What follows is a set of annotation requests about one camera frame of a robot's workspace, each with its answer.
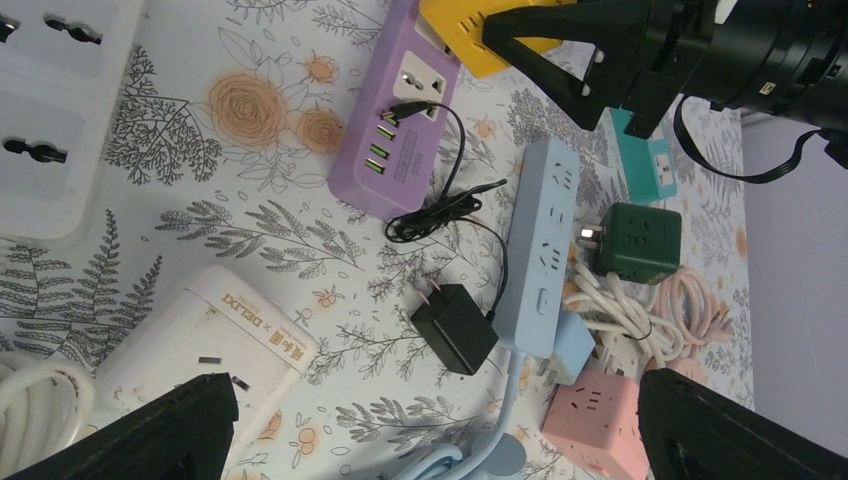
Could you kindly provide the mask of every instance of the usb port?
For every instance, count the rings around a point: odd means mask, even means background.
[[[382,175],[383,172],[386,171],[386,167],[380,165],[379,163],[375,162],[374,160],[371,160],[370,158],[365,159],[365,166],[370,168],[371,170],[374,170],[375,172],[379,173],[380,175]]]
[[[394,133],[388,131],[388,129],[386,129],[385,127],[381,127],[380,125],[377,125],[377,133],[379,133],[383,138],[386,138],[388,140],[395,139]]]
[[[382,158],[383,160],[389,158],[389,152],[383,150],[382,148],[378,147],[377,145],[374,145],[373,143],[371,144],[371,153],[373,153],[374,155],[377,155],[378,157]]]

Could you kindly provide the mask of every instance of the yellow object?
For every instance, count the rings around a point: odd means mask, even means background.
[[[572,3],[577,3],[577,0],[421,0],[419,10],[471,74],[484,78],[509,67],[483,45],[483,21],[487,16],[519,7]],[[560,40],[548,38],[523,38],[520,41],[538,53],[562,44]]]

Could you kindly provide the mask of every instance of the teal power strip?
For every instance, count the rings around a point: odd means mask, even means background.
[[[643,140],[624,133],[632,113],[617,108],[611,108],[610,113],[621,152],[624,178],[630,191],[630,202],[648,205],[677,195],[671,147],[662,125],[657,127],[651,138]]]

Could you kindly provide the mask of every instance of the table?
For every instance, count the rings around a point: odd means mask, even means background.
[[[375,478],[422,445],[490,428],[502,401],[503,352],[474,377],[451,375],[407,318],[430,278],[463,282],[486,308],[498,282],[497,243],[454,224],[391,245],[379,221],[326,187],[389,5],[150,2],[86,241],[62,252],[21,251],[0,281],[0,346],[93,367],[181,277],[220,263],[321,342],[306,377],[228,478]],[[574,70],[588,60],[576,45],[550,55]],[[608,115],[584,132],[515,71],[486,80],[463,72],[453,107],[470,133],[456,186],[509,181],[485,195],[478,216],[498,231],[509,228],[523,148],[543,136],[580,153],[578,221],[596,222],[627,200]],[[741,171],[738,116],[694,101],[689,108],[700,119],[690,128],[714,164]],[[440,174],[456,147],[451,127]],[[713,389],[752,407],[742,184],[706,174],[674,147],[680,193],[662,206],[683,214],[683,262],[710,279],[736,328],[733,343],[702,351],[699,361]],[[300,234],[280,234],[257,215]],[[509,428],[527,448],[527,478],[590,477],[540,435],[551,397],[542,384],[528,362]]]

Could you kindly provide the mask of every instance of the dark green power adapter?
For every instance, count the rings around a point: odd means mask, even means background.
[[[656,285],[680,268],[679,213],[627,203],[613,204],[601,226],[584,226],[578,245],[597,250],[592,271]]]

